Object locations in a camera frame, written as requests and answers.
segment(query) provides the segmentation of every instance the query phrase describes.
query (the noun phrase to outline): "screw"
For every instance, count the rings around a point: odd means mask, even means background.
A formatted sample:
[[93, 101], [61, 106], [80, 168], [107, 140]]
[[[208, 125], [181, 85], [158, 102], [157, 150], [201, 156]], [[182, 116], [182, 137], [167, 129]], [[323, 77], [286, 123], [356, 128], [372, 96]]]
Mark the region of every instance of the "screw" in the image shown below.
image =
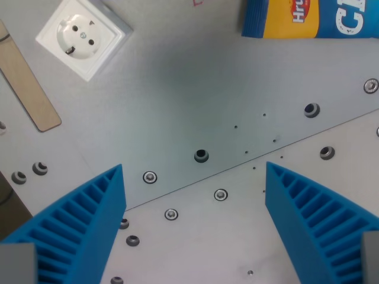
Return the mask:
[[213, 196], [217, 201], [224, 201], [227, 198], [227, 191], [225, 189], [218, 189], [214, 192]]
[[155, 172], [146, 172], [143, 174], [143, 181], [148, 184], [155, 183], [157, 178]]
[[170, 221], [176, 220], [178, 216], [178, 211], [175, 209], [167, 209], [165, 212], [165, 218]]
[[364, 85], [364, 91], [366, 93], [375, 93], [378, 90], [379, 81], [377, 79], [367, 80]]

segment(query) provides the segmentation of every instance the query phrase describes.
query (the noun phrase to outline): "aluminum plate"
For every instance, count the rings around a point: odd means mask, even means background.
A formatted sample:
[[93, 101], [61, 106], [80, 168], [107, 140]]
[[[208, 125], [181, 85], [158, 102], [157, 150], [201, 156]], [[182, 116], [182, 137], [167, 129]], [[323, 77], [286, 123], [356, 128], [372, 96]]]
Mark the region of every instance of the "aluminum plate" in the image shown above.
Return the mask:
[[[118, 276], [127, 284], [300, 284], [265, 207], [265, 163], [295, 170], [379, 215], [378, 126], [375, 111], [127, 211], [130, 226], [119, 230], [101, 283]], [[335, 148], [331, 160], [320, 158], [324, 146]], [[222, 202], [213, 197], [220, 188], [229, 194]], [[165, 219], [168, 208], [178, 219]], [[140, 244], [129, 247], [128, 235]]]
[[[56, 184], [53, 176], [85, 180], [122, 163], [133, 208], [379, 107], [379, 92], [363, 91], [377, 76], [377, 40], [243, 38], [243, 1], [236, 0], [110, 1], [134, 33], [86, 83], [34, 39], [58, 4], [0, 3], [0, 18], [63, 121], [28, 137], [28, 157], [15, 155], [11, 143], [36, 131], [31, 123], [0, 137], [7, 177], [54, 153], [48, 166], [59, 173], [20, 187], [20, 196], [32, 196], [32, 212], [52, 201], [41, 196], [45, 184]], [[8, 92], [0, 99], [14, 103]], [[311, 102], [321, 113], [308, 119], [303, 109]], [[6, 108], [0, 104], [0, 120], [24, 117], [20, 106]], [[204, 164], [194, 160], [199, 149], [210, 154]], [[80, 160], [83, 173], [64, 167], [68, 159]], [[148, 170], [158, 175], [153, 185], [143, 182]], [[72, 190], [59, 185], [53, 196]]]

